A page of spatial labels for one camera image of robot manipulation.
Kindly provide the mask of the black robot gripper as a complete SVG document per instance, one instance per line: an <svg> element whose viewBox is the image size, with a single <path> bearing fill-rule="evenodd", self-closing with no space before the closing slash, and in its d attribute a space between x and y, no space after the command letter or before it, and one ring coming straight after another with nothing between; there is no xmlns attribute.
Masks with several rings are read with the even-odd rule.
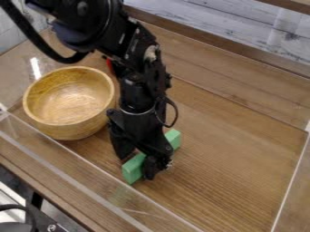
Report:
<svg viewBox="0 0 310 232"><path fill-rule="evenodd" d="M122 108L106 111L114 154L124 160L134 149L144 152L143 177L148 180L168 169L172 161L173 148L164 137L163 128L171 128L173 124L165 124L165 112L165 102L156 102L144 112L129 112Z"/></svg>

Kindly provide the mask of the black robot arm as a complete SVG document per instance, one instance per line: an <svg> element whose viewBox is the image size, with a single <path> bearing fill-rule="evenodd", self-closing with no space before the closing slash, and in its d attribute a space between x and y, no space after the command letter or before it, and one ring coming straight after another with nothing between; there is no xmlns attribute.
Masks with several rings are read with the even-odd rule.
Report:
<svg viewBox="0 0 310 232"><path fill-rule="evenodd" d="M153 179L168 168L175 149L163 130L172 76L161 60L155 35L125 12L122 0L25 0L41 14L54 17L58 40L73 51L101 52L109 59L120 86L118 107L106 111L109 140L117 157L134 150L145 154L141 175Z"/></svg>

